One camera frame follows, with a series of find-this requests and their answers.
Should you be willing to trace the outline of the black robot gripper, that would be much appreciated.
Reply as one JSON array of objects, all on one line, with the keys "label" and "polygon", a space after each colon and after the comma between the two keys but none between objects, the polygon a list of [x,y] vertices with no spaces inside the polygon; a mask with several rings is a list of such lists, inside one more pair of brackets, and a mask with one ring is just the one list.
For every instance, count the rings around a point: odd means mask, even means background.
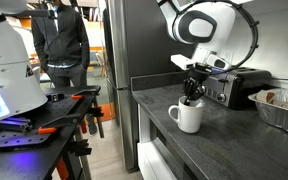
[{"label": "black robot gripper", "polygon": [[205,90],[201,85],[210,75],[206,67],[196,65],[188,70],[188,79],[184,80],[183,94],[185,95],[184,104],[189,105],[192,101],[201,98]]}]

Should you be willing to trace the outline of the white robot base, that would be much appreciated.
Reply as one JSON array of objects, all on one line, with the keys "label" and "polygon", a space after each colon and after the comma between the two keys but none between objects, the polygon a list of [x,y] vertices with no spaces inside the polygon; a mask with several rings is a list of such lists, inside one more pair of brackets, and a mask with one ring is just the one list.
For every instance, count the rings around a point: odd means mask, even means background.
[{"label": "white robot base", "polygon": [[6,19],[26,9],[27,0],[0,0],[0,120],[47,102],[21,35]]}]

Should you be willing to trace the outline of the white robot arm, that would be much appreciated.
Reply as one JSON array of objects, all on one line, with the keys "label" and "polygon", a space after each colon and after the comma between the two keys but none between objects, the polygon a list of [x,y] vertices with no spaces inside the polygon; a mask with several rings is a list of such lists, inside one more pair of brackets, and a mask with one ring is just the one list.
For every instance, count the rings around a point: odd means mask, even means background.
[{"label": "white robot arm", "polygon": [[[258,21],[241,4],[232,0],[156,1],[167,22],[168,35],[175,41],[196,46],[191,58],[181,54],[171,56],[171,61],[189,74],[183,84],[185,105],[204,95],[202,83],[208,77],[237,69],[258,48]],[[219,53],[231,33],[235,12],[248,23],[252,41],[245,58],[231,65]]]}]

